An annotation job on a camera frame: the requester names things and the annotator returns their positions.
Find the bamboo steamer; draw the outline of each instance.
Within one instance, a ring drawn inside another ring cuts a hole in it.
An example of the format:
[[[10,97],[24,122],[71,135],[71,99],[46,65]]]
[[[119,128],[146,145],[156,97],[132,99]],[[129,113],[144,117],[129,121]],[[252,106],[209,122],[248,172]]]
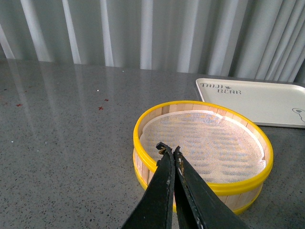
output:
[[[258,175],[233,183],[222,184],[207,182],[209,187],[227,207],[229,207],[235,214],[241,214],[257,199],[262,190],[263,182],[271,172],[273,166],[273,149],[267,136],[256,124],[227,108],[199,101],[174,101],[160,104],[147,110],[141,115],[133,131],[133,164],[136,176],[141,186],[146,189],[157,169],[156,161],[149,156],[140,142],[140,137],[145,125],[152,119],[164,114],[192,110],[213,111],[223,117],[231,118],[250,130],[261,144],[264,151],[266,166]]]

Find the white mesh paper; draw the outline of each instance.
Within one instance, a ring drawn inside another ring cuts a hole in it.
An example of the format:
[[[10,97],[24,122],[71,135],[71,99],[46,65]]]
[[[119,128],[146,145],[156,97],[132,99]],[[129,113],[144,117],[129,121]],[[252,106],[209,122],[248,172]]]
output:
[[[182,111],[161,115],[143,129],[140,142],[159,160],[156,144],[181,152],[198,174],[213,183],[231,183],[259,174],[266,166],[257,138],[242,124],[211,111]]]

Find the white tray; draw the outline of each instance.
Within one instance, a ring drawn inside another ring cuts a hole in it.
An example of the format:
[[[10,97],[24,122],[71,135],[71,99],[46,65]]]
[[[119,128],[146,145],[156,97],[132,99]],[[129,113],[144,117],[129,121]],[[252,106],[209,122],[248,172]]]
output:
[[[234,110],[258,125],[305,128],[305,88],[280,83],[198,79],[204,102]]]

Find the gray countertop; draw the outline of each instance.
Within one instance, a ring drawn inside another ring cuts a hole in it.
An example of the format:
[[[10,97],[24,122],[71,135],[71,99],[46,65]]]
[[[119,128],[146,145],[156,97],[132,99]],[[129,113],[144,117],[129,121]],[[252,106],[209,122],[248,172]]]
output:
[[[200,100],[204,77],[1,60],[0,228],[120,228],[144,193],[132,163],[137,119]],[[305,130],[262,130],[274,167],[240,217],[250,228],[305,228]]]

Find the wooden slat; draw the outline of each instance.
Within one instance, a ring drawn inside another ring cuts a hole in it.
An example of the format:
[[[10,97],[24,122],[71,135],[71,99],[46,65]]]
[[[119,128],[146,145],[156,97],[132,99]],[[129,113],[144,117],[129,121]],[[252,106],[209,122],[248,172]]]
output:
[[[198,111],[208,111],[210,108],[210,106],[206,106],[206,105],[200,105],[200,104],[194,104],[193,105],[193,110],[198,110]]]
[[[239,197],[240,197],[240,194],[228,196],[228,198],[225,202],[226,206],[228,206],[228,208],[231,210],[237,209],[236,204],[238,202]]]
[[[225,116],[226,111],[222,109],[218,109],[217,113],[220,114],[221,116]]]
[[[164,106],[162,107],[162,114],[168,114],[170,112],[170,106]]]
[[[213,111],[214,113],[217,113],[218,112],[218,108],[210,106],[209,107],[209,111]]]
[[[237,201],[235,209],[239,209],[239,208],[247,205],[248,203],[250,203],[254,199],[254,197],[258,194],[261,187],[262,187],[262,184],[259,187],[255,188],[251,191],[242,193]]]
[[[194,104],[185,104],[185,110],[191,111],[191,110],[193,110],[193,106],[194,106]]]
[[[170,111],[169,111],[169,113],[171,113],[171,112],[176,112],[177,111],[177,104],[172,104],[172,105],[170,105]]]
[[[228,111],[225,113],[225,116],[228,118],[233,118],[233,115],[234,114],[232,114],[231,112],[228,112]]]
[[[153,175],[154,175],[154,173],[152,171],[149,171],[148,184],[151,182]]]
[[[218,198],[225,204],[228,196],[218,196]]]
[[[136,160],[137,160],[137,168],[140,176],[142,176],[142,167],[143,167],[143,162],[140,160],[139,156],[136,155]]]
[[[233,120],[235,120],[235,121],[237,121],[237,122],[241,122],[241,120],[242,120],[242,118],[241,117],[239,117],[239,116],[237,116],[237,115],[233,115],[233,118],[232,118]]]
[[[185,104],[177,104],[177,111],[185,111]]]
[[[148,168],[144,163],[142,163],[142,179],[146,184],[148,184],[148,172],[149,172]]]
[[[162,108],[158,108],[155,110],[155,114],[156,114],[156,117],[159,117],[160,115],[162,115]]]

